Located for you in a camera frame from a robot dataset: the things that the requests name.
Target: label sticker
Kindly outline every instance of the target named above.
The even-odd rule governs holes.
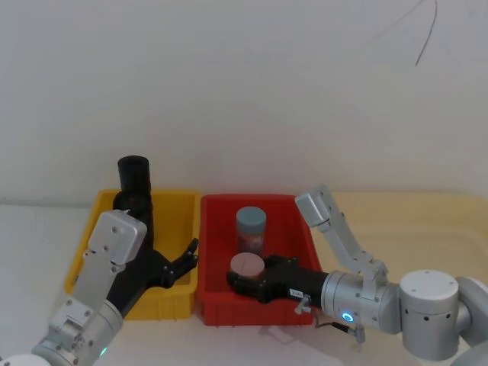
[[[299,290],[294,290],[293,288],[290,289],[290,295],[303,299],[303,292]]]

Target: blue indicator light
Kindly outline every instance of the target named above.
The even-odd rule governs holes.
[[[343,318],[343,319],[344,319],[346,322],[348,322],[348,323],[352,323],[352,322],[354,322],[354,318],[353,318],[353,317],[352,317],[352,315],[351,315],[351,314],[349,314],[349,313],[343,313],[343,314],[342,314],[342,318]]]

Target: red plastic bin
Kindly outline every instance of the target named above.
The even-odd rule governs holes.
[[[197,295],[208,326],[306,325],[310,314],[297,315],[292,300],[258,303],[234,294],[226,282],[237,253],[236,213],[245,206],[266,212],[263,256],[298,257],[305,268],[321,270],[310,229],[294,196],[282,194],[212,194],[201,201]]]

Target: white wall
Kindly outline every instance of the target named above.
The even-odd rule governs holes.
[[[89,204],[116,161],[203,191],[488,194],[488,3],[2,0],[0,198]]]

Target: yellow plastic bin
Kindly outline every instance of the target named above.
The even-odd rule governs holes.
[[[117,189],[100,191],[91,210],[85,232],[76,251],[75,258],[65,279],[65,291],[71,294],[83,266],[82,255],[87,249],[88,239],[103,211],[112,209]],[[196,191],[168,191],[153,189],[152,205],[154,216],[154,249],[173,261],[183,253],[193,238],[200,232],[200,199]],[[184,319],[194,307],[194,293],[197,289],[197,268],[180,278],[166,290],[150,288],[139,299],[126,319]]]

